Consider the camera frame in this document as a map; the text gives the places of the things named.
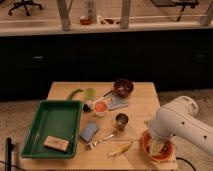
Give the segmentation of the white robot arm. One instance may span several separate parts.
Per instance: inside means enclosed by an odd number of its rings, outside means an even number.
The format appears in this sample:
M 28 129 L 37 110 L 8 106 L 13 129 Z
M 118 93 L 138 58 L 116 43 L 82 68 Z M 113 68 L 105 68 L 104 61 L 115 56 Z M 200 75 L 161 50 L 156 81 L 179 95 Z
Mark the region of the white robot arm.
M 213 127 L 196 119 L 197 114 L 196 101 L 179 96 L 157 109 L 148 124 L 148 132 L 159 141 L 179 136 L 213 156 Z

